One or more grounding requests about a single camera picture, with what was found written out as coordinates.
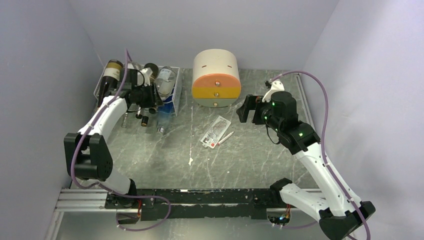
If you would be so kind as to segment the clear glass bottle black cap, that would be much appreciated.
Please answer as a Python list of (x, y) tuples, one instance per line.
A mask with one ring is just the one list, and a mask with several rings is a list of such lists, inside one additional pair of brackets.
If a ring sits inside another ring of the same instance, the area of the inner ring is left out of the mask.
[(155, 83), (157, 92), (163, 101), (172, 94), (176, 80), (177, 72), (169, 66), (162, 67), (158, 72)]

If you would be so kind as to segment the blue clear square bottle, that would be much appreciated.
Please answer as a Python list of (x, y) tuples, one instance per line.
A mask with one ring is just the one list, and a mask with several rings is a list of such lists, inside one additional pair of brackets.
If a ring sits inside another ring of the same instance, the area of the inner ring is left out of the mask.
[(172, 115), (176, 113), (172, 98), (173, 96), (170, 95), (164, 100), (164, 105), (158, 108), (157, 131), (162, 135), (167, 133)]

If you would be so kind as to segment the dark green wine bottle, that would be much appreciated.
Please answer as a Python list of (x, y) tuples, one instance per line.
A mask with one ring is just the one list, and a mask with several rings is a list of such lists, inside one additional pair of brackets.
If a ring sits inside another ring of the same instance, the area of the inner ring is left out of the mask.
[[(156, 64), (150, 62), (150, 63), (146, 63), (144, 65), (143, 70), (144, 69), (148, 69), (147, 75), (149, 76), (148, 83), (145, 83), (145, 85), (153, 84), (155, 82), (157, 75), (158, 75), (159, 67)], [(141, 118), (141, 126), (142, 127), (148, 126), (149, 118), (154, 116), (157, 113), (157, 109), (158, 109), (157, 106), (153, 106), (153, 107), (150, 107), (150, 108), (146, 108), (143, 111), (142, 118)]]

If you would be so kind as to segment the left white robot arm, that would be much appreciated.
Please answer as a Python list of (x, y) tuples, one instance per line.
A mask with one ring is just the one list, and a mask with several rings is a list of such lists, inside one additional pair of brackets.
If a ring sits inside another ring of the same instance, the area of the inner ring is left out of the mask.
[(163, 102), (154, 83), (145, 86), (121, 83), (106, 92), (102, 104), (84, 127), (64, 137), (66, 167), (73, 183), (81, 189), (99, 186), (118, 195), (118, 201), (126, 208), (138, 203), (139, 194), (135, 182), (114, 167), (107, 140), (131, 105), (148, 109)]

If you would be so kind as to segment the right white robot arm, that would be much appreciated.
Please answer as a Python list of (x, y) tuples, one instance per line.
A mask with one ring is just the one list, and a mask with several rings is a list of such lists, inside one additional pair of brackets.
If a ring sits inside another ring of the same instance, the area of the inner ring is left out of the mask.
[(250, 111), (254, 111), (252, 123), (275, 131), (277, 143), (304, 165), (324, 196), (319, 198), (283, 178), (271, 186), (269, 199), (275, 207), (295, 206), (316, 220), (330, 240), (349, 237), (375, 213), (373, 203), (361, 200), (334, 168), (314, 128), (299, 120), (297, 101), (289, 92), (248, 94), (236, 110), (240, 122), (247, 121)]

